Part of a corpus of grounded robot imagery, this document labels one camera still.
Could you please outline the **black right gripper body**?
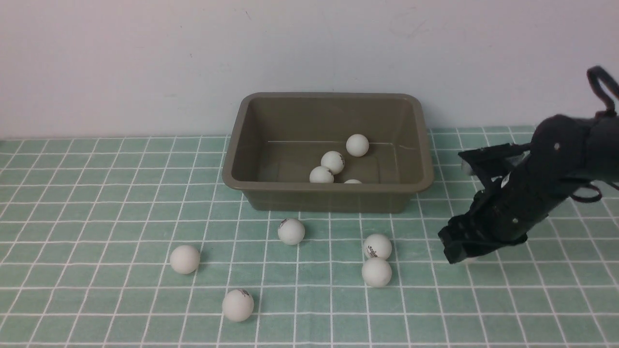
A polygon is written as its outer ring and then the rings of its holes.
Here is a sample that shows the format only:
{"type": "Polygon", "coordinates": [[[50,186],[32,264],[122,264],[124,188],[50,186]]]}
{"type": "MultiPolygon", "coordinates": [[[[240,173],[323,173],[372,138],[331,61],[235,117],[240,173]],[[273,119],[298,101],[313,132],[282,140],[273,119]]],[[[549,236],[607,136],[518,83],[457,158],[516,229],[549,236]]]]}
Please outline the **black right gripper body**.
{"type": "Polygon", "coordinates": [[[618,118],[549,117],[529,154],[482,207],[469,212],[468,246],[505,246],[524,235],[582,187],[618,187],[618,118]]]}

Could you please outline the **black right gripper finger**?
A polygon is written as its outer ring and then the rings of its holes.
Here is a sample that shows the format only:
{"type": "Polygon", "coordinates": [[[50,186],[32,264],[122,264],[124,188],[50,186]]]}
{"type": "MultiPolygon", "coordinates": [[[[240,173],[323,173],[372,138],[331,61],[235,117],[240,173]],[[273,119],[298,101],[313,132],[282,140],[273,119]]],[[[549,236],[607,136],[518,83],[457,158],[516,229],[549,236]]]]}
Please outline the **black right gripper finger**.
{"type": "Polygon", "coordinates": [[[513,243],[490,240],[444,240],[444,255],[449,264],[457,264],[468,259],[488,255],[513,243]]]}
{"type": "Polygon", "coordinates": [[[470,215],[457,215],[448,220],[440,229],[438,237],[444,248],[456,247],[477,240],[477,232],[472,225],[470,215]]]}

